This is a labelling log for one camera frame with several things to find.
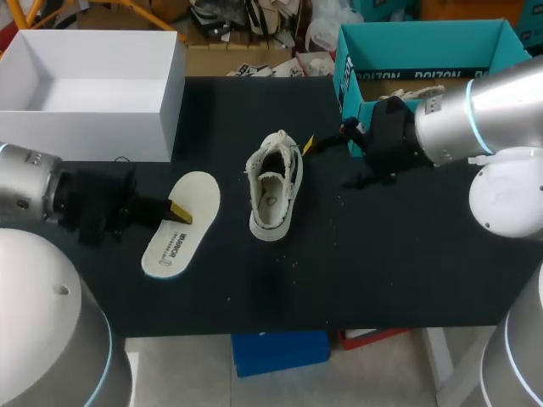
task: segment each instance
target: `white bag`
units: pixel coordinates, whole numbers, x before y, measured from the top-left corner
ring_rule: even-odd
[[[313,15],[305,35],[305,49],[310,40],[332,52],[338,47],[339,27],[342,24],[363,23],[364,17],[345,0],[313,0]]]

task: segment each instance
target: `white insole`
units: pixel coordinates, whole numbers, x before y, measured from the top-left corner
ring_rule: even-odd
[[[281,180],[275,176],[263,178],[262,192],[264,194],[258,205],[260,220],[265,225],[275,224],[281,216],[281,207],[283,205],[283,184]]]
[[[221,192],[206,172],[189,172],[173,187],[169,199],[193,216],[192,225],[162,220],[142,257],[145,274],[169,278],[183,272],[219,211]]]

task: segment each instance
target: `white cardboard box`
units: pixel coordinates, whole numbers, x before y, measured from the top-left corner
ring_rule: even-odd
[[[170,161],[185,47],[167,31],[19,31],[0,59],[0,141],[72,161]]]

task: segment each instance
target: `black table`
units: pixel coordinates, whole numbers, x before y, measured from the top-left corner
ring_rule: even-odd
[[[121,244],[109,238],[87,248],[56,226],[4,226],[65,252],[127,337],[496,324],[543,250],[475,222],[467,195],[478,169],[467,164],[356,192],[338,187],[356,164],[346,149],[306,159],[288,235],[276,243],[253,237],[246,159],[278,129],[303,142],[338,126],[329,78],[188,78],[172,164],[136,164],[144,194],[167,196],[191,170],[211,173],[221,189],[215,223],[174,280],[141,270],[150,230],[133,227]],[[119,175],[129,166],[66,164]]]

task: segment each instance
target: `teal cardboard box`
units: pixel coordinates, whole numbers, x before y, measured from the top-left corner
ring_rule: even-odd
[[[492,75],[529,58],[506,20],[342,25],[333,86],[342,118],[354,116],[367,128],[376,98],[365,100],[359,80],[425,87],[428,81]],[[414,111],[419,102],[406,104]],[[351,152],[361,156],[357,146]]]
[[[417,3],[417,0],[352,0],[351,7],[362,14],[364,21],[374,22],[387,20],[392,13]]]
[[[526,48],[543,44],[543,0],[526,0],[516,31]]]
[[[517,27],[543,28],[543,0],[525,0]]]

